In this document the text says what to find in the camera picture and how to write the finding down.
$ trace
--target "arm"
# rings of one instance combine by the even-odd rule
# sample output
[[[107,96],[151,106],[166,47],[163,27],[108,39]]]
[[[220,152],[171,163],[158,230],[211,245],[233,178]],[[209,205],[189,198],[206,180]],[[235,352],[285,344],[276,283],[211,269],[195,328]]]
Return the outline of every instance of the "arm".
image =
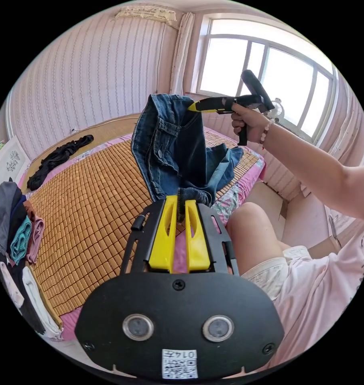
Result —
[[[268,124],[262,114],[233,105],[234,132],[247,125],[248,138],[259,143]],[[264,147],[288,168],[326,206],[364,219],[364,166],[345,167],[334,157],[279,125],[271,125]]]

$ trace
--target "window pane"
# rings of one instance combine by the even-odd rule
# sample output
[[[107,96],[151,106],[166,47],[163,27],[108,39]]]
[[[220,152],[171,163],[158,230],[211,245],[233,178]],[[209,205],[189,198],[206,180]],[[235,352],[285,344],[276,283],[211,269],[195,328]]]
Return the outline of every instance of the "window pane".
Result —
[[[250,50],[249,62],[247,63],[247,69],[251,70],[253,74],[258,77],[259,70],[261,68],[263,51],[265,49],[265,44],[252,43]],[[241,95],[250,95],[248,88],[243,85]]]
[[[309,96],[313,67],[282,51],[270,48],[262,85],[271,100],[281,99],[284,118],[297,125]]]
[[[329,79],[318,72],[317,83],[315,85],[314,95],[311,100],[310,108],[301,127],[301,130],[309,136],[313,136],[321,119],[323,109],[327,102],[326,98],[328,88]]]
[[[238,34],[266,39],[306,55],[332,73],[330,60],[313,44],[283,29],[248,20],[213,20],[211,34]]]
[[[235,96],[246,56],[247,41],[210,39],[200,89]]]

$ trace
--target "black mount plate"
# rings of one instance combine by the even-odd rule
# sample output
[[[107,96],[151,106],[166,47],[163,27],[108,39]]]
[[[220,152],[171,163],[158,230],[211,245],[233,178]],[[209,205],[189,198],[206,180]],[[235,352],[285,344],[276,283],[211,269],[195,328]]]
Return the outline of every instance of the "black mount plate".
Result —
[[[176,280],[183,284],[173,286]],[[131,314],[143,314],[153,322],[148,340],[134,341],[124,334],[123,320]],[[226,341],[210,342],[203,336],[203,324],[215,315],[234,323]],[[242,367],[246,372],[262,367],[281,343],[284,330],[269,297],[239,276],[130,273],[90,294],[75,334],[95,364],[108,370],[115,365],[121,372],[155,381],[165,381],[163,349],[196,350],[197,380],[204,381],[238,373]]]

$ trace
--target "jeans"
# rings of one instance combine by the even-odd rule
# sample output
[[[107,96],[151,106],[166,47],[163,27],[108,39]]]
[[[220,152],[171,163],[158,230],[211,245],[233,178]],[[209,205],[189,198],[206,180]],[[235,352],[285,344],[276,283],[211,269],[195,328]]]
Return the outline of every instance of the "jeans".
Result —
[[[224,144],[206,148],[202,114],[193,100],[150,95],[132,134],[131,151],[153,201],[178,195],[178,221],[186,200],[211,206],[217,191],[234,178],[243,150]]]

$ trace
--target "hand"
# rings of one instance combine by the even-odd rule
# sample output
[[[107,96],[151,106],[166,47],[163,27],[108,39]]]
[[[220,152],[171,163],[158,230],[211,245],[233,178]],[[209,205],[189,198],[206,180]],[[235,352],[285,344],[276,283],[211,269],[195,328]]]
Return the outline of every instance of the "hand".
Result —
[[[250,108],[242,107],[234,103],[232,106],[234,113],[231,114],[231,125],[234,128],[234,133],[239,135],[241,129],[246,125],[247,140],[254,143],[259,143],[265,127],[269,123],[269,119],[260,112]]]

